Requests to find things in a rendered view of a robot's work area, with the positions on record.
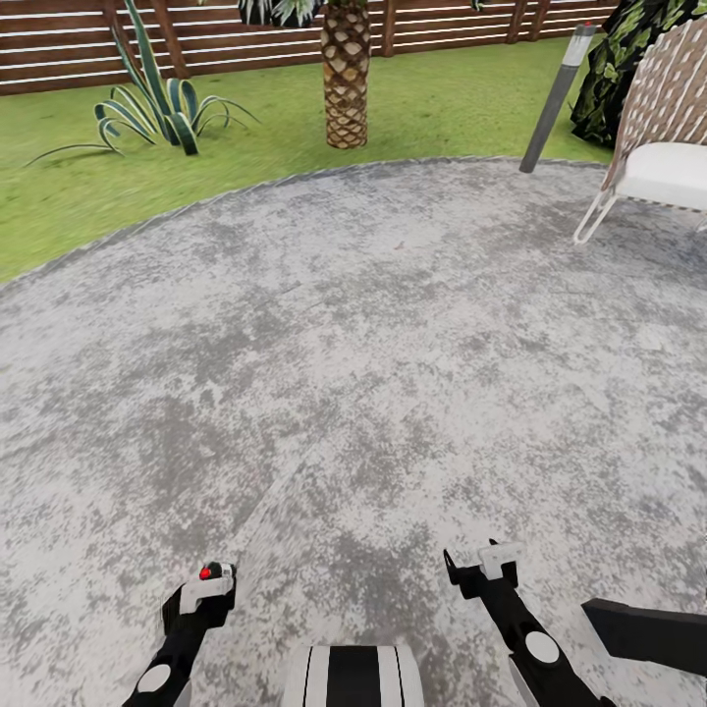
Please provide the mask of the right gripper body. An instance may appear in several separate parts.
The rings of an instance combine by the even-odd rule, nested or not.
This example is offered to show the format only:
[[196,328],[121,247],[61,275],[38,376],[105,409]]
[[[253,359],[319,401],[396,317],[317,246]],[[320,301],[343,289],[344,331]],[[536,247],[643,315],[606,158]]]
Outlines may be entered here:
[[502,563],[501,569],[502,576],[493,580],[488,580],[486,574],[480,572],[480,566],[458,569],[462,596],[466,600],[480,597],[492,618],[493,611],[501,599],[509,599],[513,595],[519,598],[515,591],[517,587],[516,563]]

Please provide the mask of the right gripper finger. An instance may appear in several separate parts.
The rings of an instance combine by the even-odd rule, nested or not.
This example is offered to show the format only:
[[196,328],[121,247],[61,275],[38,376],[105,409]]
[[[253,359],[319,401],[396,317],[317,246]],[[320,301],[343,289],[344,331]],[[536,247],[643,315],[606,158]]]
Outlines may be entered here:
[[449,572],[449,578],[451,580],[451,584],[453,584],[453,585],[460,584],[460,578],[458,575],[457,566],[455,565],[455,563],[453,563],[453,560],[451,559],[451,556],[449,555],[449,553],[447,553],[446,549],[443,551],[443,555],[446,557],[446,560],[448,561],[447,569]]

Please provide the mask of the pesticide atomizer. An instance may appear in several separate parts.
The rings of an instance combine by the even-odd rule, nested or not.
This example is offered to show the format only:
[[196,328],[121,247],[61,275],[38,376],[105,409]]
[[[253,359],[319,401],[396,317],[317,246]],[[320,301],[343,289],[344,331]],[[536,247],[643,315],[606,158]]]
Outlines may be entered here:
[[204,566],[199,572],[199,580],[209,580],[210,578],[235,576],[236,569],[230,564],[211,563]]

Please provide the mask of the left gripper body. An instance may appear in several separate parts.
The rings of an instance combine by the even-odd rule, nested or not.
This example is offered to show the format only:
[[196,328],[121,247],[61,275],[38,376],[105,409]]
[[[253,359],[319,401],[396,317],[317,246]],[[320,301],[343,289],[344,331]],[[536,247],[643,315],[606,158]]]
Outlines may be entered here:
[[205,632],[210,627],[219,627],[225,623],[228,610],[225,595],[203,597],[196,612],[180,614],[180,602],[167,603],[163,609],[163,631],[167,636],[177,632],[189,632],[201,646]]

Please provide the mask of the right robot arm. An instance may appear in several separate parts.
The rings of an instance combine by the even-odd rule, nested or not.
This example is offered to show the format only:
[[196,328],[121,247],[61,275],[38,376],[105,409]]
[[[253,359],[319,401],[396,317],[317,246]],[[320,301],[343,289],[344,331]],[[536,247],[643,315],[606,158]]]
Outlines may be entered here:
[[515,591],[515,561],[525,557],[525,543],[491,540],[480,547],[481,565],[459,568],[447,550],[443,555],[451,584],[461,586],[462,596],[480,597],[498,626],[506,645],[510,671],[527,707],[616,707],[607,696],[600,700],[572,670],[565,652],[541,623],[527,611]]

